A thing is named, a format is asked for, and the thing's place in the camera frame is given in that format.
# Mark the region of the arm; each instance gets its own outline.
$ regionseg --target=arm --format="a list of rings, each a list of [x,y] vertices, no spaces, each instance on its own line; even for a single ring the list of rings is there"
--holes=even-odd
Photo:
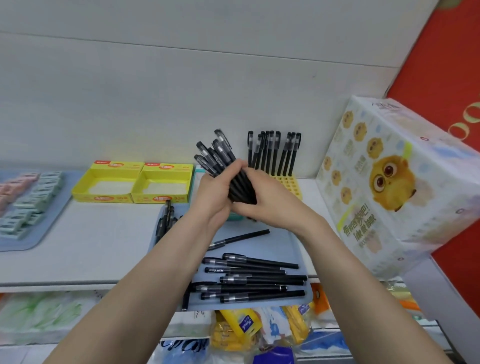
[[[88,312],[45,364],[148,361],[213,236],[228,218],[228,185],[241,167],[239,160],[215,179],[202,178],[185,216]]]
[[[247,169],[247,174],[258,203],[234,203],[233,211],[290,230],[300,239],[358,363],[451,363],[323,217],[264,172]]]

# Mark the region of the snack package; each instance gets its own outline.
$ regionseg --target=snack package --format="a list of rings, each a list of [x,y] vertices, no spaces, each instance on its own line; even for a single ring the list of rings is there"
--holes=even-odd
[[[249,342],[262,328],[262,322],[250,308],[240,310],[220,310],[240,342]]]
[[[287,315],[281,307],[258,307],[253,310],[262,321],[261,333],[267,344],[272,345],[292,336]]]
[[[309,304],[283,306],[292,331],[293,343],[300,344],[310,333],[310,320],[313,313],[313,302]]]
[[[351,98],[316,180],[344,244],[381,279],[480,217],[480,153],[392,99]]]

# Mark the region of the yellow cartoon character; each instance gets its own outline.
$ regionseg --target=yellow cartoon character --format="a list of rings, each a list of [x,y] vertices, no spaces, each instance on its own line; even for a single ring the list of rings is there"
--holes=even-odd
[[[345,129],[348,129],[353,122],[353,111],[345,111],[342,116],[342,125]]]
[[[348,187],[343,187],[340,195],[342,197],[342,202],[345,205],[348,205],[352,199],[352,191]]]
[[[365,135],[367,135],[367,124],[364,122],[359,122],[357,125],[355,125],[355,128],[353,129],[353,138],[357,142],[361,142]]]
[[[372,138],[367,144],[367,153],[370,158],[377,159],[384,151],[384,144],[380,138]]]
[[[330,170],[331,166],[332,166],[332,159],[329,156],[326,156],[325,159],[324,159],[325,170]]]
[[[342,181],[342,175],[340,174],[339,170],[335,170],[332,172],[332,183],[335,186],[338,186],[340,184],[340,181]]]
[[[397,212],[415,192],[415,175],[408,161],[401,156],[389,156],[375,162],[370,173],[373,199],[385,210]]]

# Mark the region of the yellow package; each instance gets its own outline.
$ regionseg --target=yellow package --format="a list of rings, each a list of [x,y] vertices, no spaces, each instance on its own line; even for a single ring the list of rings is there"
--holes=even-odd
[[[310,333],[310,320],[308,318],[310,311],[314,308],[314,303],[302,304],[300,306],[283,306],[283,312],[287,316],[292,331],[295,344],[301,344]]]
[[[262,328],[261,320],[250,308],[220,310],[220,312],[241,342],[249,341]]]

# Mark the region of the plastic bag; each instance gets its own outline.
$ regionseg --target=plastic bag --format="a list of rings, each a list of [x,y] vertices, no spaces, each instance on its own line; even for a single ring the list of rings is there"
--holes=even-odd
[[[162,340],[148,364],[202,364],[208,339]]]

